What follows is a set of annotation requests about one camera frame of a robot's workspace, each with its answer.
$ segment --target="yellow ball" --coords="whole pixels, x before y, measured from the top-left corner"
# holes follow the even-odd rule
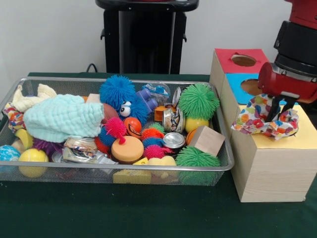
[[[49,158],[42,150],[28,149],[23,152],[19,158],[22,162],[48,162]],[[42,176],[47,167],[29,167],[29,166],[19,166],[20,172],[28,178],[38,178]]]
[[[202,125],[209,126],[209,121],[204,119],[186,118],[185,130],[187,131],[187,133],[189,133]]]

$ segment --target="googly eye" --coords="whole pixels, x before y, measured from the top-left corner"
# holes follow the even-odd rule
[[[131,114],[131,108],[130,107],[125,107],[125,106],[122,106],[121,109],[120,109],[120,115],[123,116],[123,117],[128,117],[130,116]]]
[[[123,107],[123,106],[130,106],[130,105],[131,105],[131,102],[129,102],[129,101],[124,101],[121,106]]]

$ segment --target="blue puffer ball toy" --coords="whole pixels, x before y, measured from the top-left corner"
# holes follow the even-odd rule
[[[142,126],[147,123],[148,120],[148,109],[142,99],[140,99],[136,94],[134,95],[133,99],[130,101],[130,114],[127,116],[123,116],[121,111],[118,111],[119,116],[122,120],[126,119],[127,117],[137,118]]]
[[[18,161],[21,153],[13,146],[4,145],[0,147],[0,161]],[[10,172],[14,166],[0,166],[0,173]]]
[[[116,140],[112,135],[107,135],[107,130],[104,126],[101,128],[101,132],[98,137],[105,146],[109,147],[111,147],[111,145]]]
[[[123,102],[131,102],[135,96],[135,88],[129,78],[113,75],[103,83],[99,90],[100,101],[120,110]]]
[[[144,149],[146,149],[150,145],[158,145],[159,147],[162,147],[164,144],[164,141],[160,138],[155,137],[149,137],[143,141]]]

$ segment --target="black cable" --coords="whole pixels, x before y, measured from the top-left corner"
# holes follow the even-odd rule
[[[88,68],[87,68],[86,72],[87,72],[87,73],[89,72],[89,70],[90,70],[91,66],[92,66],[92,67],[94,67],[95,72],[96,72],[96,73],[98,73],[97,67],[95,66],[95,64],[94,64],[94,63],[91,63],[91,64],[88,66]]]

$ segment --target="green spiky ball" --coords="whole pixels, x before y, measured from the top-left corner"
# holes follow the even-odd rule
[[[220,160],[195,147],[187,146],[179,152],[176,164],[186,167],[219,167]],[[178,176],[186,185],[211,185],[216,177],[216,172],[181,171]]]
[[[155,128],[155,129],[159,130],[160,132],[162,132],[163,134],[165,134],[164,127],[157,122],[150,125],[149,128]]]
[[[209,120],[219,107],[219,99],[205,84],[197,83],[187,87],[181,94],[178,106],[186,117]]]

